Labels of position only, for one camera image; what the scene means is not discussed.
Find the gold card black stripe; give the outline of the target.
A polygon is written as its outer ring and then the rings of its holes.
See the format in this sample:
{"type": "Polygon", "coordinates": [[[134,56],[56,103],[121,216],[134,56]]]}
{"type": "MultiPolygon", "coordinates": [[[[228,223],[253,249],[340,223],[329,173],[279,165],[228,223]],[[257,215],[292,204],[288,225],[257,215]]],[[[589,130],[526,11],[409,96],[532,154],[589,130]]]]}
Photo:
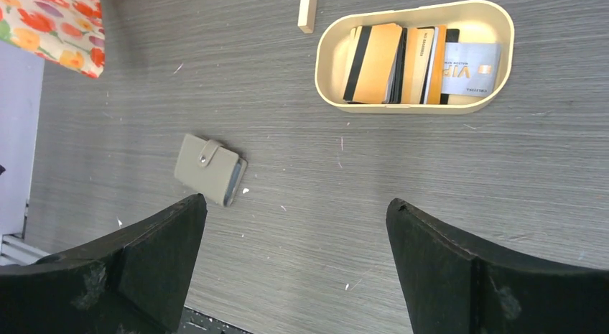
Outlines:
{"type": "Polygon", "coordinates": [[[356,27],[345,66],[343,100],[380,104],[389,98],[389,85],[403,27],[395,23],[356,27]]]}

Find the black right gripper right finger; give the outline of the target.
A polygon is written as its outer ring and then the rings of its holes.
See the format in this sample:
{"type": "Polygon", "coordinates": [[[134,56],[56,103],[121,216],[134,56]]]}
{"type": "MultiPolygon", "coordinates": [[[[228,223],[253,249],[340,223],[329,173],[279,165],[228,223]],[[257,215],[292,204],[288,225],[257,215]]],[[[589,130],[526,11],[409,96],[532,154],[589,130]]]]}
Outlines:
{"type": "Polygon", "coordinates": [[[394,199],[386,227],[415,333],[606,333],[608,272],[523,254],[394,199]]]}

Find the grey card holder wallet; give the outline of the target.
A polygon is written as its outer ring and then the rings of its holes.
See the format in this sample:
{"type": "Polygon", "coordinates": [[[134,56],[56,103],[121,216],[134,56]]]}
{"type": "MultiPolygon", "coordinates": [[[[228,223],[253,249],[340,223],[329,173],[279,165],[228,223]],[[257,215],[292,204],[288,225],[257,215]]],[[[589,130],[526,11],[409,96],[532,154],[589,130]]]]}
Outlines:
{"type": "Polygon", "coordinates": [[[182,140],[174,176],[223,207],[232,204],[247,161],[220,142],[186,134],[182,140]]]}

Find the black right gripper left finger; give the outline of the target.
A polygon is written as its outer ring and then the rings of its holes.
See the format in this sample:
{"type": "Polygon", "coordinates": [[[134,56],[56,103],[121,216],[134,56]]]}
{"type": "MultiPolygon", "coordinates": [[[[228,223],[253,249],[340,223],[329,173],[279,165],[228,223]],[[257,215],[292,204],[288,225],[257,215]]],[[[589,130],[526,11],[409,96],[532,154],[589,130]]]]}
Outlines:
{"type": "Polygon", "coordinates": [[[173,333],[203,237],[194,194],[26,266],[1,268],[3,333],[173,333]]]}

